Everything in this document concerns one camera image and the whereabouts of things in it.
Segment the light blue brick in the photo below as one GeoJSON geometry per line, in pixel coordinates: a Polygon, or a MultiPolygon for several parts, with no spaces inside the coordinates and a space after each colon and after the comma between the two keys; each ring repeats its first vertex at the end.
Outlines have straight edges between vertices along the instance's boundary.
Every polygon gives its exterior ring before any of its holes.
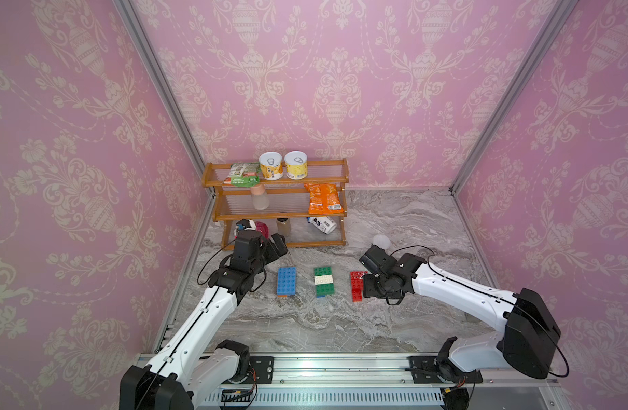
{"type": "Polygon", "coordinates": [[[294,276],[282,276],[278,278],[277,286],[279,288],[293,288],[296,286],[296,278],[294,276]]]}
{"type": "Polygon", "coordinates": [[[276,295],[278,297],[289,297],[296,294],[296,286],[295,285],[278,285],[276,289],[276,295]]]}
{"type": "Polygon", "coordinates": [[[279,268],[278,274],[280,277],[295,278],[297,276],[297,269],[292,266],[288,268],[279,268]]]}

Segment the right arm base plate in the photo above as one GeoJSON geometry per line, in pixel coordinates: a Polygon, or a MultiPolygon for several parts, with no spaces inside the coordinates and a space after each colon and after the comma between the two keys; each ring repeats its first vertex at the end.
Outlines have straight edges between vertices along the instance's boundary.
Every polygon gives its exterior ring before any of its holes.
{"type": "Polygon", "coordinates": [[[410,372],[415,384],[482,384],[484,379],[479,370],[463,372],[449,360],[438,360],[431,355],[408,358],[410,372]]]}

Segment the green brick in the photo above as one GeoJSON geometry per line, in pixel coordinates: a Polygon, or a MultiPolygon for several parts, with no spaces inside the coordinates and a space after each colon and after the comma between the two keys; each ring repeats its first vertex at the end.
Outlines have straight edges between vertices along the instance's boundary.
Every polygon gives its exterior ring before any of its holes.
{"type": "Polygon", "coordinates": [[[314,269],[314,274],[316,277],[318,276],[328,276],[332,275],[332,268],[330,266],[321,266],[320,268],[314,269]]]}
{"type": "Polygon", "coordinates": [[[332,283],[316,285],[315,290],[316,290],[317,297],[325,297],[328,295],[334,295],[335,293],[334,284],[332,283]]]}

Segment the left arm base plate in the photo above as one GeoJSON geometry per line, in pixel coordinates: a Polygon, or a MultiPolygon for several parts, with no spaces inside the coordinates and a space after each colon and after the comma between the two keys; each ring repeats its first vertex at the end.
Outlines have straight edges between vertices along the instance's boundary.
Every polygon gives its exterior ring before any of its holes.
{"type": "Polygon", "coordinates": [[[240,384],[272,384],[275,367],[274,356],[251,355],[240,361],[240,384]]]}

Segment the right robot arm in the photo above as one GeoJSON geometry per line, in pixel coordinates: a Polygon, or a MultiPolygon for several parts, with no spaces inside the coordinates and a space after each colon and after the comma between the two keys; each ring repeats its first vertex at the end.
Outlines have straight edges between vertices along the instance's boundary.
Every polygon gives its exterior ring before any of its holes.
{"type": "Polygon", "coordinates": [[[444,302],[487,324],[490,333],[448,338],[422,370],[455,384],[475,383],[483,369],[511,368],[531,379],[551,376],[561,353],[561,330],[541,295],[527,288],[498,290],[449,273],[408,247],[395,258],[373,245],[360,263],[367,268],[363,295],[397,306],[412,294],[444,302]]]}

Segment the white brick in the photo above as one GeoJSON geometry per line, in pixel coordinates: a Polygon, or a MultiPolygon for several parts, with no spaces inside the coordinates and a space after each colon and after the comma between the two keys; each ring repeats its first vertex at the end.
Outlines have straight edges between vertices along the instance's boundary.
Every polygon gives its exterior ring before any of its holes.
{"type": "Polygon", "coordinates": [[[319,275],[315,276],[315,285],[328,285],[334,283],[334,278],[332,275],[319,275]]]}

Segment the red brick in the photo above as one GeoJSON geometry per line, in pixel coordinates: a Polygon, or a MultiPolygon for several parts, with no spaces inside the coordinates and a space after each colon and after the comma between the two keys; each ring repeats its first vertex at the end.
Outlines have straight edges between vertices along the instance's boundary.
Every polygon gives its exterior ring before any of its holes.
{"type": "Polygon", "coordinates": [[[366,272],[360,272],[360,271],[350,272],[351,282],[362,281],[363,280],[363,276],[365,274],[366,274],[366,272]]]}
{"type": "Polygon", "coordinates": [[[361,302],[363,300],[363,291],[358,288],[353,288],[351,290],[351,298],[353,302],[361,302]]]}
{"type": "Polygon", "coordinates": [[[351,288],[353,288],[353,290],[355,290],[355,289],[362,290],[363,289],[363,280],[362,279],[353,280],[351,282],[351,288]]]}

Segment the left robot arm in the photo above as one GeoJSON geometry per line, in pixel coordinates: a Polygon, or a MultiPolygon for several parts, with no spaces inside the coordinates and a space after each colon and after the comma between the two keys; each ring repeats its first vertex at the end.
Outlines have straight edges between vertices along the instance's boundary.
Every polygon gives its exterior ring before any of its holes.
{"type": "Polygon", "coordinates": [[[199,303],[175,335],[144,367],[132,366],[120,383],[121,409],[195,409],[226,381],[252,376],[249,348],[230,340],[202,355],[221,325],[249,294],[259,273],[288,252],[286,239],[255,230],[237,234],[234,251],[206,282],[199,303]]]}

